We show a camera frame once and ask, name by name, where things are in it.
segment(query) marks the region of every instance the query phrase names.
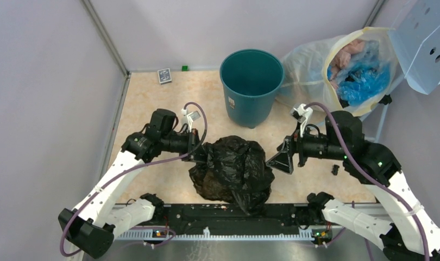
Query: label sticker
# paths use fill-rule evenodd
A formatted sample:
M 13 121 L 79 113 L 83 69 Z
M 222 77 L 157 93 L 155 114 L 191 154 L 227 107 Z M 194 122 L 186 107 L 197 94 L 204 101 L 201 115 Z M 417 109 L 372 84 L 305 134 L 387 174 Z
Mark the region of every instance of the label sticker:
M 234 105 L 234 99 L 232 99 L 231 97 L 228 97 L 228 102 L 230 103 L 230 107 L 232 109 L 234 109 L 235 105 Z

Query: crumpled black trash bag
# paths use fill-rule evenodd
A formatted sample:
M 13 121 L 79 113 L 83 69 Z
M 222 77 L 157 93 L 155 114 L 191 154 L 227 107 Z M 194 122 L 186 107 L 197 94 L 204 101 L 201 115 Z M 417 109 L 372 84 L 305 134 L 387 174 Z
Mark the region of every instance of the crumpled black trash bag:
M 238 205 L 246 214 L 262 211 L 274 175 L 265 165 L 265 151 L 256 141 L 228 136 L 206 142 L 207 163 L 189 170 L 196 192 L 207 200 Z

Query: wooden table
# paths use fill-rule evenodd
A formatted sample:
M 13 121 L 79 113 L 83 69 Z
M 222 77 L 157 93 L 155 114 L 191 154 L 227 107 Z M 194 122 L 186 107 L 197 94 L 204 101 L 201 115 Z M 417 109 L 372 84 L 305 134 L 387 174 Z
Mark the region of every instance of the wooden table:
M 215 142 L 221 137 L 237 135 L 246 140 L 257 141 L 265 150 L 267 158 L 276 154 L 276 147 L 286 135 L 292 133 L 297 124 L 289 115 L 289 107 L 275 102 L 267 120 L 255 129 L 244 128 L 233 123 L 227 115 L 223 97 L 223 87 L 218 71 L 173 72 L 172 82 L 160 85 L 155 72 L 132 73 L 129 89 L 125 97 L 121 119 L 111 154 L 112 163 L 126 137 L 139 131 L 149 122 L 157 108 L 171 110 L 180 115 L 180 110 L 188 101 L 199 103 L 205 110 L 209 125 L 206 142 Z M 312 122 L 320 122 L 324 114 L 315 112 Z M 203 130 L 203 121 L 194 123 Z M 163 152 L 157 159 L 176 156 Z M 338 176 L 331 173 L 334 164 L 340 161 L 308 159 L 302 168 L 296 168 L 292 175 L 273 170 L 275 180 L 268 203 L 303 203 L 306 196 L 325 191 L 344 202 L 375 202 L 374 196 L 349 176 L 341 167 Z M 126 202 L 144 193 L 157 194 L 166 203 L 215 203 L 199 196 L 190 180 L 188 169 L 194 163 L 174 161 L 150 166 L 137 176 L 127 191 L 119 199 Z

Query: teal trash bin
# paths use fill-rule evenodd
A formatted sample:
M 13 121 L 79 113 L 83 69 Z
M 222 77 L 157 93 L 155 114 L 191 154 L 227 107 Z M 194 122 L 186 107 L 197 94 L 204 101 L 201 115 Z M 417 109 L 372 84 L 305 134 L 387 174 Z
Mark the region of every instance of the teal trash bin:
M 268 117 L 284 80 L 281 62 L 272 54 L 245 49 L 229 55 L 220 67 L 230 119 L 255 128 Z

